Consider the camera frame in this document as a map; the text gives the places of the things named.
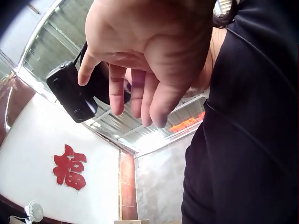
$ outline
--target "black hair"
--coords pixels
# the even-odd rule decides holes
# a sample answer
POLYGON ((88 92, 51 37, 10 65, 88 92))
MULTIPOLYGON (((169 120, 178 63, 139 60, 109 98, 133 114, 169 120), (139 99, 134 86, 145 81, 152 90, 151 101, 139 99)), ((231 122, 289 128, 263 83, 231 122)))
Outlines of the black hair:
POLYGON ((238 12, 237 0, 231 0, 231 9, 225 14, 219 16, 213 15, 213 27, 224 28, 228 24, 232 23, 238 12))

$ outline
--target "neck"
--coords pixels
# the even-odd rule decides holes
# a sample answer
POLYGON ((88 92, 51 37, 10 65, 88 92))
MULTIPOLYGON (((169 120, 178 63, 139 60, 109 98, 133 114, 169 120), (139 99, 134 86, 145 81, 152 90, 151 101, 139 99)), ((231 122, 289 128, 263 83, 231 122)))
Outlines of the neck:
POLYGON ((206 58, 205 65, 198 76, 197 81, 191 86, 203 93, 210 86, 211 75, 215 65, 215 61, 219 55, 220 48, 226 36, 226 29, 213 28, 210 48, 206 58))

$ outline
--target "tiled wall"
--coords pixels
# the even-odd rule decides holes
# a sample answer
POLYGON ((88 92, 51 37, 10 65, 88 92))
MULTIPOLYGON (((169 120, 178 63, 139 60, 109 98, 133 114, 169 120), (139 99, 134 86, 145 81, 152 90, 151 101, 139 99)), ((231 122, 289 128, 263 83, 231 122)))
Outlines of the tiled wall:
POLYGON ((121 204, 123 220, 138 219, 134 159, 125 151, 121 152, 121 204))

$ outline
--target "white wall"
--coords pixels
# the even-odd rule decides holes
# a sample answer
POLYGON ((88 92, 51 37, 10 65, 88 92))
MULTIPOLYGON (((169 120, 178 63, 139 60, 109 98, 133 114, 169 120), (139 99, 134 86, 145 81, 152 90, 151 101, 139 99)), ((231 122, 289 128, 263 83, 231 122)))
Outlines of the white wall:
POLYGON ((36 94, 13 124, 0 149, 0 194, 24 207, 38 202, 46 217, 69 223, 118 220, 119 151, 36 94), (80 191, 58 185, 54 155, 64 144, 84 153, 80 191))
POLYGON ((23 50, 35 27, 54 2, 55 0, 31 1, 31 5, 34 6, 40 14, 36 14, 28 6, 25 6, 2 36, 0 49, 15 65, 18 65, 23 50))

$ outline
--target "red character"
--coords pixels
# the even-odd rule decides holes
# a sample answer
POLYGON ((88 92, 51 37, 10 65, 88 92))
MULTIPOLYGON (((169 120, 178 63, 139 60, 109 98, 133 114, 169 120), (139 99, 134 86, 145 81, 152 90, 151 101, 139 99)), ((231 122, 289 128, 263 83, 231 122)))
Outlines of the red character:
POLYGON ((69 145, 64 145, 64 148, 65 152, 62 156, 54 156, 57 167, 53 169, 53 172, 57 176, 57 183, 62 185, 65 179, 67 186, 80 190, 86 185, 84 177, 78 174, 84 170, 82 162, 86 162, 86 156, 82 153, 74 153, 69 145))

